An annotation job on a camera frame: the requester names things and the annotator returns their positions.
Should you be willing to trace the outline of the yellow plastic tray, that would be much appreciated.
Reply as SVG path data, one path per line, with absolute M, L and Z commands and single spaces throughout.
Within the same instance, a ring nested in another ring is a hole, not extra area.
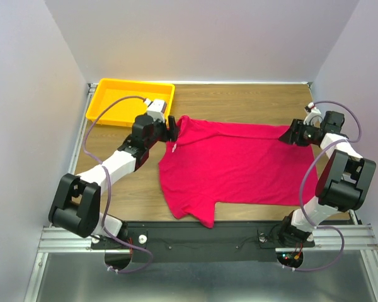
M 98 119 L 97 124 L 131 127 L 136 116 L 147 111 L 146 99 L 163 100 L 166 103 L 163 113 L 167 118 L 174 94 L 173 84 L 103 78 L 99 81 L 89 104 L 86 119 L 89 121 L 98 119 L 109 105 L 126 96 L 129 99 L 114 105 Z

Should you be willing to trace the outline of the red t shirt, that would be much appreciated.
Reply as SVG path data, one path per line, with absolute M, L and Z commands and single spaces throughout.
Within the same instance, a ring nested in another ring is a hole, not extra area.
M 216 203 L 299 205 L 312 147 L 287 145 L 286 126 L 220 123 L 182 116 L 166 144 L 159 182 L 172 215 L 212 228 Z

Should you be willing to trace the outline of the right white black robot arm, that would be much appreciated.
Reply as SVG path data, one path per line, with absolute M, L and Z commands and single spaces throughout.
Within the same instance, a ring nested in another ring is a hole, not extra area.
M 279 138 L 283 143 L 299 147 L 317 145 L 328 157 L 314 196 L 286 216 L 277 230 L 279 242 L 286 246 L 306 243 L 315 227 L 327 218 L 359 209 L 377 167 L 373 160 L 356 152 L 342 134 L 345 122 L 342 113 L 327 111 L 320 125 L 314 126 L 312 119 L 319 115 L 317 109 L 312 109 L 304 120 L 294 119 Z

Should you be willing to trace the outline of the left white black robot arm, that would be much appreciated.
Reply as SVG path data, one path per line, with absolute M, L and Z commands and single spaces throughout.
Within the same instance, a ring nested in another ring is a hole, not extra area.
M 106 160 L 85 150 L 98 165 L 78 175 L 67 173 L 61 177 L 49 222 L 82 238 L 106 236 L 112 247 L 123 247 L 128 235 L 123 222 L 108 215 L 112 184 L 143 166 L 157 142 L 175 142 L 178 134 L 174 116 L 162 121 L 144 114 L 135 118 L 132 133 Z

